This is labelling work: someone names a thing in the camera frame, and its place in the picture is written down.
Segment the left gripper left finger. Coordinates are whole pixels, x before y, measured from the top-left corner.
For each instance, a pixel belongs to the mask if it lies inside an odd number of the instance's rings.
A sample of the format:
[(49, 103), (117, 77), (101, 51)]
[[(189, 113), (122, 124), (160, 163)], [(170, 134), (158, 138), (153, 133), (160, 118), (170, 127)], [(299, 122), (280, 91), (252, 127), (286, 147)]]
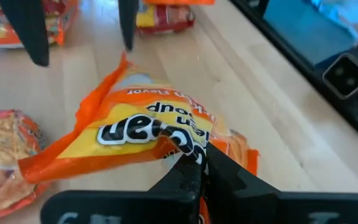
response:
[(67, 190), (49, 198), (41, 224), (198, 224), (203, 167), (181, 156), (148, 191)]

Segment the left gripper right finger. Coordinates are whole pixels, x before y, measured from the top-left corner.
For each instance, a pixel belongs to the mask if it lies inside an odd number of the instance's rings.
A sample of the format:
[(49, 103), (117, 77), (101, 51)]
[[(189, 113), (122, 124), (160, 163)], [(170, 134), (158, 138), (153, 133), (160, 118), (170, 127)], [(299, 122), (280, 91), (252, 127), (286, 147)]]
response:
[(280, 191), (212, 144), (206, 148), (212, 224), (358, 224), (358, 194)]

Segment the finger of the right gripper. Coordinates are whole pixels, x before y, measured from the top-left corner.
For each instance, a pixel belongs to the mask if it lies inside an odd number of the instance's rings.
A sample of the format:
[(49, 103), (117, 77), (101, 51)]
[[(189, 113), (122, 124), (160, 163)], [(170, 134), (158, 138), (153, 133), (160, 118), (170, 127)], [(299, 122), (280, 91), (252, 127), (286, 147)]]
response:
[(49, 43), (42, 0), (0, 0), (0, 7), (38, 66), (49, 66)]
[(132, 51), (134, 46), (136, 15), (139, 9), (139, 0), (118, 0), (119, 22), (124, 46)]

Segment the red roast beef ramen packet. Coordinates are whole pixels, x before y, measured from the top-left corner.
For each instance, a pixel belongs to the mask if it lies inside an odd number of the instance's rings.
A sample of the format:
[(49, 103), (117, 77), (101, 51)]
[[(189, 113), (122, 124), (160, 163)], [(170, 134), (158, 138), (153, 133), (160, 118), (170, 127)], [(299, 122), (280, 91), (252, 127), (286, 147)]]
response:
[(138, 34), (166, 34), (193, 27), (195, 15), (186, 5), (145, 4), (139, 1), (136, 15)]
[[(75, 8), (76, 0), (42, 0), (42, 3), (48, 35), (58, 35), (63, 30), (63, 23), (70, 20), (68, 10)], [(10, 23), (0, 7), (0, 30), (5, 32), (9, 26)]]

